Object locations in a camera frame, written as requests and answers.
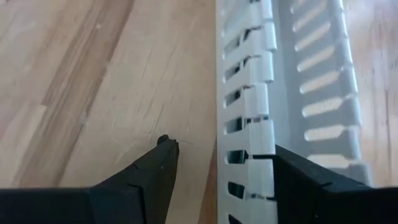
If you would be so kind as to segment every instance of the white plastic channel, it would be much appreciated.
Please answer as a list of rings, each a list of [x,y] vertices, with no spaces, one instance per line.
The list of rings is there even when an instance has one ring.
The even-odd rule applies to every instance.
[[[274,125],[269,117],[268,84],[274,79],[276,50],[271,1],[217,1],[218,223],[277,223],[271,160]],[[243,164],[228,153],[246,151]],[[244,186],[243,197],[228,183]]]
[[[350,166],[329,168],[369,183],[357,162],[361,120],[342,2],[216,0],[216,13],[218,223],[277,223],[277,204],[267,199],[274,196],[272,161],[252,159],[275,154],[275,144],[303,157],[344,157]],[[302,90],[331,74],[323,86]],[[336,107],[305,114],[335,98]],[[336,126],[336,136],[306,137]],[[233,151],[248,158],[229,164]],[[229,192],[230,183],[244,187],[242,197]]]

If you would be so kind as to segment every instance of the white cable duct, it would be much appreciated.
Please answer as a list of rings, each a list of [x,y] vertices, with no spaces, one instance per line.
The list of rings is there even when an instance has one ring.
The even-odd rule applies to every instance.
[[[275,144],[341,156],[350,165],[329,168],[369,183],[357,162],[361,120],[341,1],[216,3],[218,223],[277,223],[272,161],[252,159],[275,154]],[[335,127],[334,136],[311,136]],[[244,159],[229,161],[237,152]]]

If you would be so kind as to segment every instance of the light wood floor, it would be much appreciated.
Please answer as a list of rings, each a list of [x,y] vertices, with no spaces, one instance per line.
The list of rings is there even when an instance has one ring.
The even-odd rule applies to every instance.
[[[363,159],[397,185],[398,2],[345,5]],[[167,223],[216,223],[215,103],[215,0],[0,6],[0,187],[93,185],[167,133],[181,147]]]

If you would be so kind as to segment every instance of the wood grain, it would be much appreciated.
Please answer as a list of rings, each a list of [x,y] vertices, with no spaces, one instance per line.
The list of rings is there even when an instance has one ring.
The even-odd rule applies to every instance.
[[[13,0],[0,7],[0,97],[40,103],[93,0]]]
[[[14,178],[44,111],[31,101],[0,100],[0,188],[16,187]]]
[[[198,221],[216,136],[214,16],[213,0],[134,3],[61,186],[96,184],[168,134],[180,158],[167,223]]]
[[[361,150],[378,187],[397,183],[397,115],[393,112],[398,81],[396,9],[396,1],[346,1],[363,119]]]
[[[198,224],[217,223],[217,144],[211,156]]]
[[[94,1],[42,102],[47,106],[20,170],[20,186],[57,186],[131,11]]]

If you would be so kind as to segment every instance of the wooden surface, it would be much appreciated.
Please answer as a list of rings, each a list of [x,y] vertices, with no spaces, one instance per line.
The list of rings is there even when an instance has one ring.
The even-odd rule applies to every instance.
[[[0,6],[0,187],[96,184],[180,143],[167,223],[196,223],[215,144],[213,0]]]

